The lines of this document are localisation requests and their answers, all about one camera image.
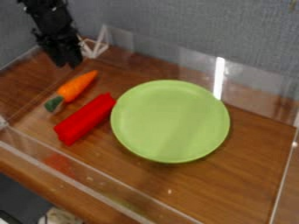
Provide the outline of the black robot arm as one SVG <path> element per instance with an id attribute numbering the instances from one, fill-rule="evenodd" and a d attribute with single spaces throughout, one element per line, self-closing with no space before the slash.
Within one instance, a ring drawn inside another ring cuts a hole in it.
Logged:
<path id="1" fill-rule="evenodd" d="M 79 32 L 72 26 L 67 0 L 16 0 L 32 17 L 32 35 L 58 67 L 75 68 L 83 61 Z"/>

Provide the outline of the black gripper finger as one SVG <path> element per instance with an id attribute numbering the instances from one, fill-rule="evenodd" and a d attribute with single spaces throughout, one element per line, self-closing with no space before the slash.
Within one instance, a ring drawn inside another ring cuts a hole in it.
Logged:
<path id="1" fill-rule="evenodd" d="M 70 66 L 75 68 L 83 61 L 80 47 L 78 45 L 68 46 L 68 62 Z"/>
<path id="2" fill-rule="evenodd" d="M 56 46 L 48 46 L 47 53 L 48 53 L 48 56 L 50 56 L 54 64 L 58 67 L 64 67 L 67 64 L 67 61 L 64 59 L 60 49 Z"/>

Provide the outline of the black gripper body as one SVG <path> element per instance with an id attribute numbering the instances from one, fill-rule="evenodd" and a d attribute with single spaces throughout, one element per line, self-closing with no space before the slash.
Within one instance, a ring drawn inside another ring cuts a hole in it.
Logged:
<path id="1" fill-rule="evenodd" d="M 80 46 L 78 30 L 72 26 L 63 28 L 54 34 L 43 33 L 36 28 L 32 28 L 32 35 L 40 47 L 54 47 L 59 44 L 72 47 Z"/>

